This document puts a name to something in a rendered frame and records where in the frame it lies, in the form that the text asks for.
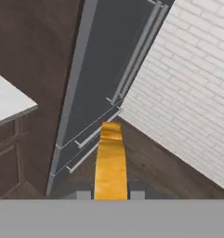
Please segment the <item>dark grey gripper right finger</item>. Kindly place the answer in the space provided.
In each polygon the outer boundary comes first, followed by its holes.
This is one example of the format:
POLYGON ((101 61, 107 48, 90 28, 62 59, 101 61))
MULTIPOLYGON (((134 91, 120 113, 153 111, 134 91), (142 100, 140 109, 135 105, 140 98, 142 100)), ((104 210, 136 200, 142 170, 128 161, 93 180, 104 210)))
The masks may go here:
POLYGON ((129 181, 128 191, 128 197, 131 200, 157 199, 161 195, 150 183, 144 180, 129 181))

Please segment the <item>dark wood counter cupboards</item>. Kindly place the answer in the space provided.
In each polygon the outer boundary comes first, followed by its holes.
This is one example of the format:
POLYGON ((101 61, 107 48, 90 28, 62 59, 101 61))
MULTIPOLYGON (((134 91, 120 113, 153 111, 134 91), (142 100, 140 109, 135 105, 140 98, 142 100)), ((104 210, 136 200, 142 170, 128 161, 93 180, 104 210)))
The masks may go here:
POLYGON ((28 115, 0 126, 0 198, 23 182, 22 141, 29 132, 28 115))

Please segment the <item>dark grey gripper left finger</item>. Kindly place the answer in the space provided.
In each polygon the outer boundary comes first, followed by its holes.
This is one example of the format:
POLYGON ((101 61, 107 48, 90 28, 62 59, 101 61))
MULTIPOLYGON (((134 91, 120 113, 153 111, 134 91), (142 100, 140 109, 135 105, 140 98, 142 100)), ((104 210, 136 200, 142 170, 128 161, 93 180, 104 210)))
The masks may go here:
POLYGON ((62 198, 73 200, 91 200, 93 193, 92 190, 92 182, 84 180, 76 181, 69 186, 62 198))

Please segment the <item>dark grey fridge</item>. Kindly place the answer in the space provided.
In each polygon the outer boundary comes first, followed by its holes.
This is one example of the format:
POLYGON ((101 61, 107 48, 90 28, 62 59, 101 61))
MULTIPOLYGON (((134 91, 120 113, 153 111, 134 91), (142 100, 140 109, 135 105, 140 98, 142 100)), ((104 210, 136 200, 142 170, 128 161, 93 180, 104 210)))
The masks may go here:
POLYGON ((175 0, 85 0, 46 195, 99 145, 175 0))

